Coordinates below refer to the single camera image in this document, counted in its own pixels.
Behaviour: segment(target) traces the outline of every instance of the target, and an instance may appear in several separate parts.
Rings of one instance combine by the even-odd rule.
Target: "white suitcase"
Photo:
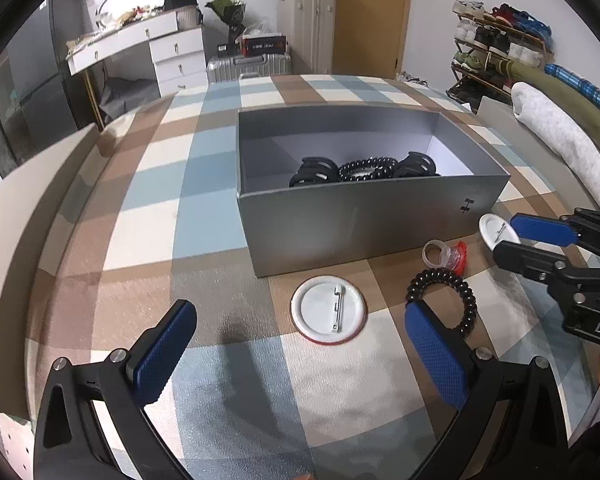
[[[279,0],[277,10],[294,73],[330,74],[336,0]]]

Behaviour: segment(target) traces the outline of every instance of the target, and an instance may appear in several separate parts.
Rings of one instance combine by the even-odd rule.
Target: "suitcase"
[[[289,54],[213,58],[206,67],[206,76],[210,83],[283,74],[291,74],[291,56]]]
[[[330,74],[336,0],[279,0],[277,12],[294,74]]]

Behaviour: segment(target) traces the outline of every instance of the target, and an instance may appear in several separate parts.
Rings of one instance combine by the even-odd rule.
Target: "blue textured fingertip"
[[[134,399],[139,406],[158,400],[197,324],[196,308],[187,301],[134,371]]]
[[[510,224],[520,238],[527,240],[537,240],[560,247],[567,247],[578,241],[578,235],[571,226],[560,220],[515,215],[511,218]]]
[[[407,305],[404,327],[440,396],[460,411],[468,395],[464,368],[416,303]]]

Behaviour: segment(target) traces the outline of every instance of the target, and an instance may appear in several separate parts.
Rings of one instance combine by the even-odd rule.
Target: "plaid tablecloth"
[[[235,111],[321,102],[440,112],[511,174],[494,212],[568,212],[496,131],[429,88],[307,75],[180,92],[115,121],[61,207],[30,306],[32,413],[54,359],[78,364],[128,348],[186,298],[198,330],[146,411],[193,478],[384,480],[414,471],[454,415],[404,331],[420,249],[265,279],[251,269],[236,203]],[[571,433],[593,393],[580,341],[562,331],[544,286],[497,269],[478,234],[464,241],[479,313],[469,345],[514,362],[547,357]],[[565,253],[598,264],[578,248]],[[293,291],[320,274],[349,280],[368,306],[362,332],[341,346],[312,344],[290,321]],[[448,288],[433,287],[426,301],[448,326],[458,322],[462,303]],[[135,475],[105,407],[97,410],[121,468]]]

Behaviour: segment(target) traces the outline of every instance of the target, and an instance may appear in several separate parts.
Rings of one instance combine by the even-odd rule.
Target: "silver screw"
[[[549,361],[547,361],[541,355],[536,357],[535,361],[536,361],[536,366],[538,366],[538,368],[542,368],[542,370],[545,370],[546,368],[549,367]]]
[[[125,357],[126,350],[124,348],[118,348],[109,354],[109,359],[111,359],[111,362],[113,363],[119,363],[120,361],[124,360]]]
[[[475,349],[475,356],[480,359],[480,361],[488,361],[493,357],[491,350],[481,346],[480,348]]]
[[[59,357],[53,363],[54,370],[62,370],[66,366],[66,357]]]

